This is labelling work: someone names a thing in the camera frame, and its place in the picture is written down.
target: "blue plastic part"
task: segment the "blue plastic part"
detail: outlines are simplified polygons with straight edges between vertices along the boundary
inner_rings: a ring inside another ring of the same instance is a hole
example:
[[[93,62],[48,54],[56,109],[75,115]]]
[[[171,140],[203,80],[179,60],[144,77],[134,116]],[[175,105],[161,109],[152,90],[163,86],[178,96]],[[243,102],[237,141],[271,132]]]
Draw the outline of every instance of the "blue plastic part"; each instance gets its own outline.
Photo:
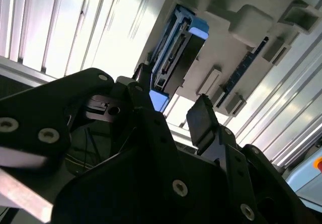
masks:
[[[190,24],[189,33],[206,40],[209,36],[209,25],[206,21],[194,17]]]
[[[169,96],[155,90],[150,90],[149,94],[155,111],[163,112],[169,103]]]
[[[309,208],[316,211],[322,212],[322,206],[313,201],[307,201],[306,199],[316,200],[321,203],[322,200],[317,200],[319,196],[316,194],[316,188],[310,188],[310,185],[314,184],[313,182],[317,180],[319,175],[322,175],[320,170],[314,168],[314,161],[322,157],[322,148],[317,150],[313,155],[308,159],[303,161],[299,166],[297,166],[291,174],[286,178],[286,182],[292,188],[292,190],[299,195],[302,202]]]
[[[303,161],[303,163],[297,166],[286,178],[286,182],[293,191],[298,191],[321,173],[320,170],[313,167],[313,163],[318,157],[322,157],[322,148],[316,151],[307,160]]]

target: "bolt head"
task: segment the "bolt head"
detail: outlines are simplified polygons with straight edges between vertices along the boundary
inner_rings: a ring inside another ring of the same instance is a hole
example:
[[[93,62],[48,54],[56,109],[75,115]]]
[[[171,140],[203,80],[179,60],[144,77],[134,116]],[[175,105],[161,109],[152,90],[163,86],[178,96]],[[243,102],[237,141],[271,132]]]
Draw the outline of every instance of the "bolt head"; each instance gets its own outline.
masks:
[[[105,76],[105,75],[103,75],[103,74],[100,74],[99,75],[99,78],[101,79],[101,80],[104,80],[104,81],[107,81],[107,77]]]
[[[185,197],[188,194],[188,188],[186,184],[181,180],[173,181],[172,188],[173,191],[181,197]]]
[[[225,128],[225,132],[229,135],[232,135],[232,132],[228,128]]]
[[[55,143],[59,137],[59,132],[53,128],[43,128],[38,133],[38,139],[45,143]]]
[[[0,117],[0,132],[13,132],[17,130],[19,123],[11,117]]]

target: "blue component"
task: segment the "blue component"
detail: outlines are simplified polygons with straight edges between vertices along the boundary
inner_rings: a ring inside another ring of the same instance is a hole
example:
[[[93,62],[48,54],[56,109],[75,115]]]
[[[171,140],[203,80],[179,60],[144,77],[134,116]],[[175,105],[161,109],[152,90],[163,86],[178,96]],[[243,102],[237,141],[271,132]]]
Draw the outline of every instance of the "blue component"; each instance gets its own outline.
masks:
[[[169,103],[169,96],[155,90],[150,90],[149,94],[155,111],[163,112]]]
[[[322,148],[299,164],[286,179],[286,182],[299,195],[302,202],[307,207],[319,212],[322,212],[322,206],[320,205],[322,198],[313,186],[318,186],[319,189],[322,174],[320,170],[313,167],[313,163],[321,156]]]
[[[314,161],[322,156],[322,148],[312,154],[307,160],[299,164],[287,177],[286,182],[293,189],[298,191],[316,176],[321,174],[320,170],[313,167]]]
[[[257,47],[254,53],[248,52],[242,61],[239,63],[235,71],[231,74],[229,77],[227,83],[224,86],[225,94],[220,99],[216,107],[220,107],[221,103],[226,99],[226,97],[229,95],[231,90],[234,88],[234,86],[237,84],[237,82],[242,78],[246,70],[251,66],[257,55],[261,52],[261,50],[264,48],[266,43],[268,42],[269,38],[265,37],[264,40],[261,42],[261,44]]]
[[[206,40],[209,36],[208,34],[209,26],[206,21],[194,17],[190,24],[189,33],[192,33],[199,38]]]

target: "black wire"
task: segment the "black wire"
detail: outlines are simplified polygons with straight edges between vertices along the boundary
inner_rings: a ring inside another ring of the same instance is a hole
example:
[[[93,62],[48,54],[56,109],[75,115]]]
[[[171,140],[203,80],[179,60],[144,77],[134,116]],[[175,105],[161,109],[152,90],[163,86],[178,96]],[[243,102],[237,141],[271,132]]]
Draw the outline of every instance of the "black wire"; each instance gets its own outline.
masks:
[[[8,210],[8,207],[6,207],[3,212],[1,212],[0,217],[5,213],[5,211]]]
[[[90,138],[90,141],[91,141],[91,142],[92,142],[92,144],[93,144],[93,147],[94,147],[94,150],[95,150],[95,153],[96,153],[96,157],[97,157],[97,159],[99,160],[99,163],[101,163],[101,162],[102,162],[102,158],[101,158],[101,156],[100,156],[99,150],[97,149],[97,145],[96,145],[96,142],[95,142],[95,140],[94,140],[94,138],[93,138],[93,135],[92,135],[92,133],[91,133],[90,128],[89,128],[89,127],[88,127],[88,128],[86,128],[86,131],[87,131],[88,137]]]
[[[87,157],[87,131],[85,130],[85,157],[84,157],[84,165],[83,165],[83,173],[85,172],[85,168],[86,168],[86,157]]]

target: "cable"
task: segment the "cable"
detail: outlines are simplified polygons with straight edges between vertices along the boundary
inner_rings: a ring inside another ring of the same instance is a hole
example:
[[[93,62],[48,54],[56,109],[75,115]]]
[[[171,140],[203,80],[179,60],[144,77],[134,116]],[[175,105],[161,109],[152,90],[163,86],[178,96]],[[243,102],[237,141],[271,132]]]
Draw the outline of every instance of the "cable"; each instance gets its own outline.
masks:
[[[0,217],[5,213],[5,211],[8,210],[8,207],[6,207],[3,212],[1,212]]]
[[[69,162],[71,162],[71,163],[73,163],[73,164],[75,164],[75,165],[79,165],[79,166],[84,166],[84,165],[81,165],[81,164],[79,164],[79,163],[76,163],[76,162],[74,162],[73,160],[70,160],[70,159],[68,159],[68,158],[65,158],[65,160],[67,160],[67,161],[69,161]]]
[[[76,164],[79,164],[79,165],[81,165],[81,166],[83,166],[83,164],[84,164],[84,162],[83,161],[81,161],[81,160],[79,160],[79,159],[76,159],[75,157],[73,157],[73,156],[71,156],[71,155],[69,155],[69,154],[66,154],[67,155],[67,157],[69,157],[69,158],[72,158],[73,160],[75,160],[75,161],[77,161],[78,163],[76,163]]]
[[[87,131],[88,137],[90,138],[90,141],[91,141],[91,142],[92,142],[92,144],[93,144],[93,147],[94,147],[94,150],[95,150],[95,153],[96,153],[97,159],[99,160],[99,163],[101,163],[101,162],[102,162],[102,158],[101,158],[101,156],[100,156],[99,150],[97,149],[96,142],[95,142],[95,140],[94,140],[94,138],[93,138],[93,135],[91,134],[91,130],[90,130],[90,128],[89,128],[89,127],[88,127],[88,128],[86,128],[86,130],[85,130],[85,131]]]
[[[85,130],[85,157],[84,157],[83,173],[85,172],[85,168],[86,168],[87,145],[88,145],[87,138],[88,138],[87,131]]]

